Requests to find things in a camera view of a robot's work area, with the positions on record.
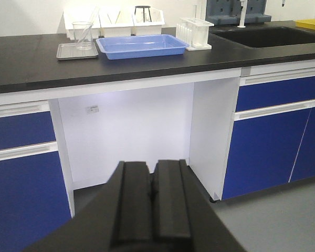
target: black sink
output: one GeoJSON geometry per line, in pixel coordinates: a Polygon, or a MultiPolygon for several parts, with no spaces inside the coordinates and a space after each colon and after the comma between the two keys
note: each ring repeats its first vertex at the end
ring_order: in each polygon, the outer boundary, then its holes
{"type": "Polygon", "coordinates": [[[315,43],[315,33],[289,27],[244,28],[213,34],[255,48],[315,43]]]}

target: white side panel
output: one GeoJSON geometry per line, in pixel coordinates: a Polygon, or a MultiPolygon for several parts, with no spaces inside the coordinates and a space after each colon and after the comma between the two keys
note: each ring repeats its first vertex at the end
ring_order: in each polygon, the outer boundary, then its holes
{"type": "Polygon", "coordinates": [[[49,100],[49,107],[51,113],[52,123],[54,125],[54,132],[56,136],[57,146],[58,146],[58,154],[61,161],[62,173],[65,183],[65,188],[67,191],[68,201],[71,216],[75,215],[75,202],[74,202],[74,186],[72,183],[72,174],[70,168],[70,162],[68,158],[68,150],[67,143],[64,135],[64,130],[62,126],[62,118],[59,110],[58,100],[49,100]]]}
{"type": "Polygon", "coordinates": [[[105,183],[119,161],[187,159],[193,83],[59,99],[74,189],[105,183]]]}
{"type": "Polygon", "coordinates": [[[0,105],[239,77],[241,68],[0,94],[0,105]]]}
{"type": "Polygon", "coordinates": [[[262,75],[262,74],[268,74],[271,72],[283,72],[283,71],[291,71],[291,70],[304,69],[304,68],[315,68],[315,59],[269,64],[269,65],[262,65],[262,66],[244,67],[242,70],[241,76],[245,77],[245,76],[250,76],[250,75],[262,75]]]}
{"type": "Polygon", "coordinates": [[[222,196],[239,78],[199,82],[194,88],[189,164],[210,196],[222,196]]]}

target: blue plastic tray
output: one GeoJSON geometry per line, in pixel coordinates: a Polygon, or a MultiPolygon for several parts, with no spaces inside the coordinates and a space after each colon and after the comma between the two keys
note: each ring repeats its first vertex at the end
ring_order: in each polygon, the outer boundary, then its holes
{"type": "Polygon", "coordinates": [[[172,35],[98,38],[96,42],[108,59],[128,59],[183,54],[189,45],[172,35]]]}

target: drawer handle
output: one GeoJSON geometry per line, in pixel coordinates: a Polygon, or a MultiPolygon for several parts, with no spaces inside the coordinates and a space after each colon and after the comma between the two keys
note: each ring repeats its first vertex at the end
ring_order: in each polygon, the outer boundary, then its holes
{"type": "Polygon", "coordinates": [[[242,77],[240,86],[254,85],[260,83],[267,83],[273,81],[282,81],[290,79],[299,79],[305,77],[315,76],[315,68],[310,69],[299,69],[299,70],[290,70],[285,72],[275,72],[275,73],[264,73],[261,75],[254,75],[248,77],[242,77]]]}
{"type": "Polygon", "coordinates": [[[18,116],[49,111],[48,101],[25,102],[9,105],[0,105],[0,117],[18,116]]]}
{"type": "Polygon", "coordinates": [[[48,153],[57,151],[57,143],[56,142],[47,142],[47,143],[39,143],[32,144],[27,146],[15,147],[10,149],[0,150],[0,161],[21,158],[23,156],[31,156],[42,153],[48,153]]]}
{"type": "Polygon", "coordinates": [[[235,113],[235,121],[256,118],[256,117],[264,117],[270,116],[272,114],[285,113],[290,111],[296,111],[301,109],[309,108],[310,105],[308,103],[299,103],[299,104],[287,104],[280,106],[273,106],[261,109],[252,109],[235,113]]]}

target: metal tray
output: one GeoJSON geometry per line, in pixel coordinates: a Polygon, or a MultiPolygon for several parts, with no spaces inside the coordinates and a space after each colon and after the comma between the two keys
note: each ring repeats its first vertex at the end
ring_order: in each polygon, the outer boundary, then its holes
{"type": "Polygon", "coordinates": [[[96,58],[97,56],[98,51],[94,43],[90,50],[78,50],[76,48],[76,43],[59,44],[57,49],[58,60],[90,59],[96,58]]]}
{"type": "Polygon", "coordinates": [[[172,35],[144,35],[96,39],[108,59],[127,59],[183,54],[189,45],[172,35]]]}

